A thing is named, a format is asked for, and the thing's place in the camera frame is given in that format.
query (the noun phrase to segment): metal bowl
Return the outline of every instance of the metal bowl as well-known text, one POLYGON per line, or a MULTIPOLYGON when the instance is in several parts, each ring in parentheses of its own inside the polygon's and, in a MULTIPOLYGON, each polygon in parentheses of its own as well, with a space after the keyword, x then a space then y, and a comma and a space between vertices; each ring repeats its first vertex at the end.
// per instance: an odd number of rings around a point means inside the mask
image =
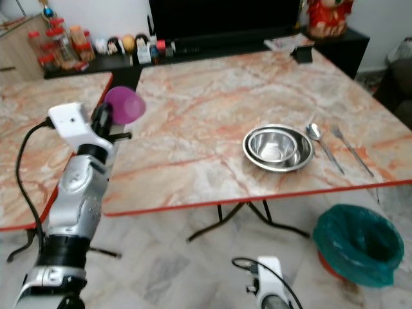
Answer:
POLYGON ((253 156, 268 163, 289 160, 297 151, 296 139, 279 129, 254 131, 248 140, 248 150, 253 156))
POLYGON ((314 147, 310 139, 302 132, 282 124, 269 124, 267 126, 257 127, 246 134, 243 139, 243 152, 253 164, 256 164, 262 169, 278 173, 287 173, 306 166, 314 156, 314 147), (280 164, 267 163, 255 158, 252 152, 248 149, 248 142, 253 133, 262 129, 280 129, 292 135, 297 142, 296 153, 289 160, 280 164))

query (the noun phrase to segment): marble floor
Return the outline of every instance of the marble floor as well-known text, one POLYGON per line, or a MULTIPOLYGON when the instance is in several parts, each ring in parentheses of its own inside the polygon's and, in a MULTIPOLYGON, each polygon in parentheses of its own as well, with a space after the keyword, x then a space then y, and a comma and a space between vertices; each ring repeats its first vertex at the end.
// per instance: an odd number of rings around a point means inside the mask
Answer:
MULTIPOLYGON (((412 186, 272 200, 269 207, 274 220, 312 232, 319 215, 336 203, 370 208, 396 225, 406 252, 394 287, 373 290, 344 284, 322 268, 312 240, 267 227, 247 208, 224 227, 186 243, 186 237, 218 219, 215 207, 200 207, 103 218, 92 245, 119 251, 123 257, 89 252, 82 298, 89 309, 256 308, 254 297, 245 293, 250 278, 230 260, 275 255, 305 309, 412 308, 412 186)), ((231 208, 225 205, 223 211, 231 208)), ((0 309, 12 307, 35 261, 33 245, 6 263, 8 253, 24 242, 21 231, 0 233, 0 309)))

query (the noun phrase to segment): marble tabletop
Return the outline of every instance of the marble tabletop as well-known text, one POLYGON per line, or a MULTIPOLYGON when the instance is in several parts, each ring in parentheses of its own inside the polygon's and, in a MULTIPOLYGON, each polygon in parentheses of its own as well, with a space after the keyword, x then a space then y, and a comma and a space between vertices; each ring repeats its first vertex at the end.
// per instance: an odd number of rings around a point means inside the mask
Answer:
POLYGON ((145 115, 126 129, 103 212, 136 214, 412 182, 412 132, 317 51, 298 65, 266 51, 145 68, 145 115), (318 143, 303 169, 277 174, 245 157, 243 137, 264 124, 315 122, 346 172, 318 143), (374 173, 330 133, 338 124, 374 173))
MULTIPOLYGON (((35 226, 14 174, 15 160, 25 134, 47 117, 50 107, 82 102, 92 112, 109 88, 111 73, 0 86, 0 230, 35 226)), ((21 178, 43 221, 56 194, 70 147, 51 129, 40 129, 29 139, 21 164, 21 178)))

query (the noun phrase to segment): figurine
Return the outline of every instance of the figurine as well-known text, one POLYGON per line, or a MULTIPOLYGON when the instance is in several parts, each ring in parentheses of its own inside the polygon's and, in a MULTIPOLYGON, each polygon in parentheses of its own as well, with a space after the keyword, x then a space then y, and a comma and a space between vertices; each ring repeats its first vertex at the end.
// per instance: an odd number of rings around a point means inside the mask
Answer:
POLYGON ((338 37, 345 33, 346 15, 354 0, 308 0, 308 33, 315 38, 338 37))
POLYGON ((39 0, 39 3, 43 6, 43 11, 41 12, 41 15, 43 16, 45 21, 50 22, 51 19, 57 16, 56 13, 48 6, 48 0, 39 0))
POLYGON ((136 49, 135 38, 131 34, 126 34, 122 38, 122 43, 126 53, 132 54, 136 49))
POLYGON ((96 52, 99 55, 107 55, 108 54, 108 42, 105 39, 97 39, 95 41, 95 48, 96 52))
POLYGON ((108 54, 114 55, 116 53, 121 53, 122 48, 120 47, 120 42, 117 37, 112 37, 108 41, 108 54))
POLYGON ((144 34, 138 34, 135 37, 135 41, 136 41, 137 48, 139 48, 139 47, 146 46, 147 42, 149 42, 149 39, 144 34))
POLYGON ((123 46, 122 38, 118 37, 117 42, 118 42, 118 45, 120 46, 120 52, 124 55, 126 53, 126 51, 125 51, 124 46, 123 46))

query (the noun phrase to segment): green plastic bag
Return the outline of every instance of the green plastic bag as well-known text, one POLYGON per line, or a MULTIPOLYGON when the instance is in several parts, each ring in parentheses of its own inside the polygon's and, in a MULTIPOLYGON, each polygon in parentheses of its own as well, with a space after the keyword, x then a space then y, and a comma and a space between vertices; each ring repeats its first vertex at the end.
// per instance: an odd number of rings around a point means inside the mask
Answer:
POLYGON ((376 212, 335 205, 314 230, 318 250, 342 277, 359 285, 393 285, 393 272, 404 257, 404 242, 391 222, 376 212))

